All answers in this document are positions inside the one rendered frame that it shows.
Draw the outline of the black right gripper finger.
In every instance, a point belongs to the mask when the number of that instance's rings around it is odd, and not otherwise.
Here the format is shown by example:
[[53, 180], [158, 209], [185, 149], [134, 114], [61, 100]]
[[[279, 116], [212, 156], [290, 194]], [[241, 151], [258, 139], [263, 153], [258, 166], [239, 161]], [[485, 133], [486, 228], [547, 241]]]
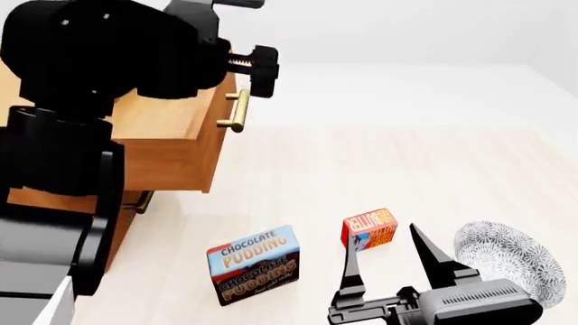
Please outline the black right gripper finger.
[[331, 307], [345, 309], [362, 305], [366, 287], [359, 272], [357, 251], [353, 235], [347, 235], [344, 269], [340, 289], [335, 292]]
[[442, 289], [466, 283], [480, 282], [480, 272], [450, 258], [412, 223], [410, 233], [432, 289]]

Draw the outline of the wooden cabinet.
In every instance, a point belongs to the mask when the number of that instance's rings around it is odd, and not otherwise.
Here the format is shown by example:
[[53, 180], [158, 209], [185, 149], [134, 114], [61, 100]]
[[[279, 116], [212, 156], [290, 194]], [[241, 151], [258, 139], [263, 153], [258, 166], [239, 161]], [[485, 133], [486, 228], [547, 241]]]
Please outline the wooden cabinet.
[[[14, 105], [30, 105], [30, 102], [19, 97], [19, 86], [20, 80], [0, 61], [0, 126], [6, 126], [9, 107]], [[136, 214], [135, 207], [141, 197], [146, 197], [145, 191], [124, 191], [123, 208], [119, 213], [116, 223], [105, 272], [107, 272], [114, 263], [117, 252], [132, 224]], [[83, 213], [93, 213], [96, 207], [96, 197], [67, 197], [27, 188], [10, 190], [8, 202]]]

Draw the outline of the grey white robot torso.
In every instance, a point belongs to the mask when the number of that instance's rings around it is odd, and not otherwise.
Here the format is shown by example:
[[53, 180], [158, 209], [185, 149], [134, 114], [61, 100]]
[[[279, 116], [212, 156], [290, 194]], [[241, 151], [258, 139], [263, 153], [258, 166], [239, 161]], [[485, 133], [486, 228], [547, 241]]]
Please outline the grey white robot torso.
[[33, 325], [65, 278], [82, 227], [0, 218], [0, 325]]

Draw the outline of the white patterned bowl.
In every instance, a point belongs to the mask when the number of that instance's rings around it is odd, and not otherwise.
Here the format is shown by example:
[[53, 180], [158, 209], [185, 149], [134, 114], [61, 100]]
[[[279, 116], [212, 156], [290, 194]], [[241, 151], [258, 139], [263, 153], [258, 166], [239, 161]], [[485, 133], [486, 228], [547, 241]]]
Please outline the white patterned bowl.
[[543, 308], [554, 308], [565, 297], [562, 267], [545, 246], [519, 229], [472, 221], [457, 230], [453, 249], [456, 261], [479, 270], [483, 280], [508, 279]]

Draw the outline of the chocolate pudding box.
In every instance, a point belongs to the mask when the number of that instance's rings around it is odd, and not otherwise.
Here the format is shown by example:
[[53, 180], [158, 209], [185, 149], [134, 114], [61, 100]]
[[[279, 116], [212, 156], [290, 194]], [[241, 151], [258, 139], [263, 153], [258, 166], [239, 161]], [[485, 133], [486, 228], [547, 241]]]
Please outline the chocolate pudding box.
[[297, 281], [300, 252], [289, 225], [209, 249], [206, 257], [219, 305], [227, 306]]

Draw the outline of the red orange butter box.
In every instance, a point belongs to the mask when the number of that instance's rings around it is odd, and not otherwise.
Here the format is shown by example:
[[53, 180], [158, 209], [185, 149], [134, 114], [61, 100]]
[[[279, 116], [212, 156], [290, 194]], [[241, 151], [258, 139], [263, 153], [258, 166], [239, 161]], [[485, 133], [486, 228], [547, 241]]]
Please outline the red orange butter box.
[[342, 223], [340, 240], [348, 246], [348, 237], [353, 237], [356, 251], [364, 251], [393, 240], [398, 223], [386, 209], [372, 210], [357, 216], [345, 218]]

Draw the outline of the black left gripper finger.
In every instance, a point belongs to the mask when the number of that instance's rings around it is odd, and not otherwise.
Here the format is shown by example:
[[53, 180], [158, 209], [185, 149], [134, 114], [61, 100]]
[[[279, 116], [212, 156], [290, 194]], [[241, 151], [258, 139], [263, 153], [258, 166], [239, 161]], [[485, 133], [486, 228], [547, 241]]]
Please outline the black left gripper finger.
[[275, 81], [278, 78], [278, 50], [257, 45], [252, 51], [251, 90], [253, 97], [270, 98], [275, 91]]
[[212, 0], [216, 5], [259, 9], [264, 6], [265, 0]]

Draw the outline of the wooden open drawer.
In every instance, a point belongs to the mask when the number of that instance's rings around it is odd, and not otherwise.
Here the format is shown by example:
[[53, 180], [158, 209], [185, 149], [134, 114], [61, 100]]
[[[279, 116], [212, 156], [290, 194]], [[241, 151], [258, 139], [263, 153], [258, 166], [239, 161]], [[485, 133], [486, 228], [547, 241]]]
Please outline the wooden open drawer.
[[207, 193], [218, 164], [237, 91], [228, 74], [215, 88], [187, 99], [152, 99], [135, 91], [119, 99], [108, 119], [113, 139], [126, 148], [125, 189]]

